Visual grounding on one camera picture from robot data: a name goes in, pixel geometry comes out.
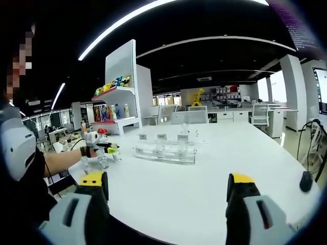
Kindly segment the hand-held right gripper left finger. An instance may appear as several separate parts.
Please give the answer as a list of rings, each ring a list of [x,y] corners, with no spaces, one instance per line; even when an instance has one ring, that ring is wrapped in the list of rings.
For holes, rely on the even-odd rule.
[[[51,244],[109,244],[108,201],[107,172],[90,173],[51,209],[40,230]]]

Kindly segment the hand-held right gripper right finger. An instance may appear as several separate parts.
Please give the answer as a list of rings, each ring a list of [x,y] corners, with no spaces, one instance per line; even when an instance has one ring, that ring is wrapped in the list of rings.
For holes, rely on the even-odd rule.
[[[247,175],[229,174],[226,201],[226,244],[286,244],[295,233],[284,211]]]

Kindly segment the person's left hand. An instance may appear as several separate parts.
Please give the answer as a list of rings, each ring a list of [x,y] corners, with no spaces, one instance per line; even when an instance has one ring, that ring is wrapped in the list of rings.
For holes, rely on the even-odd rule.
[[[80,153],[82,157],[94,158],[97,156],[97,150],[90,146],[81,146]]]

